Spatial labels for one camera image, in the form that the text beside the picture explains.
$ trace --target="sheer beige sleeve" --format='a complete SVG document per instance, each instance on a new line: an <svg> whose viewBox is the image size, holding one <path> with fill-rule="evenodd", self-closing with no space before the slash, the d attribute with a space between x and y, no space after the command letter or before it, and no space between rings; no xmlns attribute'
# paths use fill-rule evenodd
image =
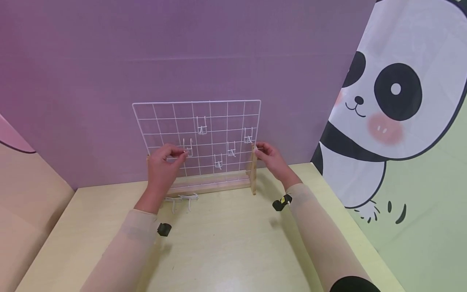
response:
<svg viewBox="0 0 467 292"><path fill-rule="evenodd" d="M156 219L155 214L134 209L128 212L81 292L135 291L156 240Z"/></svg>
<svg viewBox="0 0 467 292"><path fill-rule="evenodd" d="M346 239L309 187L288 188L290 211L325 292L340 278L358 276L371 281Z"/></svg>

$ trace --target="panda wall decal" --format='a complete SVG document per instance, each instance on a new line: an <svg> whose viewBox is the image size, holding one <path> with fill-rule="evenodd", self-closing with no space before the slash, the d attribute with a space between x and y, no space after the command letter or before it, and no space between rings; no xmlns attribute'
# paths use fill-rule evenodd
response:
<svg viewBox="0 0 467 292"><path fill-rule="evenodd" d="M311 162L378 220L386 162L432 148L467 93L467 0L378 0ZM404 205L399 219L407 212Z"/></svg>

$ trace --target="light yellow tabletop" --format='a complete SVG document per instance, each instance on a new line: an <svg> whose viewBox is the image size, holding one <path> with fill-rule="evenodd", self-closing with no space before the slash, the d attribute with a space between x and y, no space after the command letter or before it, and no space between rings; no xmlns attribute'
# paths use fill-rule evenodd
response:
<svg viewBox="0 0 467 292"><path fill-rule="evenodd" d="M315 193L382 292L403 291L376 250L312 164L292 169ZM165 202L159 219L172 225L159 237L138 291L322 291L288 208L272 202L282 186L258 170L250 189ZM146 182L78 189L37 255L18 292L78 291L117 233Z"/></svg>

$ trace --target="wire grid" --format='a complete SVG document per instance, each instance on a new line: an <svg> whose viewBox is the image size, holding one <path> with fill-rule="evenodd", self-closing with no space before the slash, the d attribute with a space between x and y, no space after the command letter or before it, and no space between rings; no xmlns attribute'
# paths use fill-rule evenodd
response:
<svg viewBox="0 0 467 292"><path fill-rule="evenodd" d="M148 154L165 143L188 150L179 177L246 170L251 162L260 100L141 102L133 111Z"/></svg>

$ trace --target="hand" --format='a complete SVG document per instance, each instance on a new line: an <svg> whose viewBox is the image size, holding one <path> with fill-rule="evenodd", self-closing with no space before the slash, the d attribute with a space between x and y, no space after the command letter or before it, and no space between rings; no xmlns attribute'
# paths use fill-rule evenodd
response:
<svg viewBox="0 0 467 292"><path fill-rule="evenodd" d="M266 142L257 142L256 146L260 149L255 150L258 159L264 161L266 167L274 175L274 177L281 181L284 189L302 183L302 180L293 172L282 158L279 151Z"/></svg>
<svg viewBox="0 0 467 292"><path fill-rule="evenodd" d="M173 163L167 157L177 157ZM178 169L185 162L188 152L183 148L164 144L148 157L148 186L135 205L135 209L157 214L167 192L177 178Z"/></svg>

